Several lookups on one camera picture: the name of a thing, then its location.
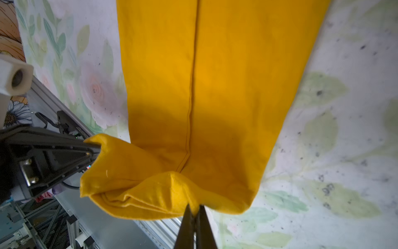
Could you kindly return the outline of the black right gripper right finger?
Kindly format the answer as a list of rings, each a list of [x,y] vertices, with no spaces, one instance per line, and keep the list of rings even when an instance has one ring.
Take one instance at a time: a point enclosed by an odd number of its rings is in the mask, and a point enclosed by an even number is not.
[[[197,249],[217,249],[217,244],[211,230],[205,206],[201,205],[195,217],[195,234]]]

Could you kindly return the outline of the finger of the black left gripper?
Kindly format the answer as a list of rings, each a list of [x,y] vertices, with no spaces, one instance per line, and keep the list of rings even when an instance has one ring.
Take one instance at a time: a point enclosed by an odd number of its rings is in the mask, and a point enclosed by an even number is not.
[[[35,199],[93,164],[101,147],[45,128],[1,130],[1,200]]]

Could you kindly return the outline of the yellow t shirt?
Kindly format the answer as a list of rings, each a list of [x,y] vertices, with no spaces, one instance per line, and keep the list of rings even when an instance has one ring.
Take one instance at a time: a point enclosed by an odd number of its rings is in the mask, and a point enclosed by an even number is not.
[[[254,201],[329,1],[118,1],[130,141],[83,193],[140,220]]]

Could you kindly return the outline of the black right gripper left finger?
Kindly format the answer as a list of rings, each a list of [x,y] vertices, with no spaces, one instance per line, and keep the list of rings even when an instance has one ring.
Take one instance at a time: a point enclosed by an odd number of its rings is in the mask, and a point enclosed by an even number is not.
[[[190,205],[186,206],[174,249],[194,249],[195,217]]]

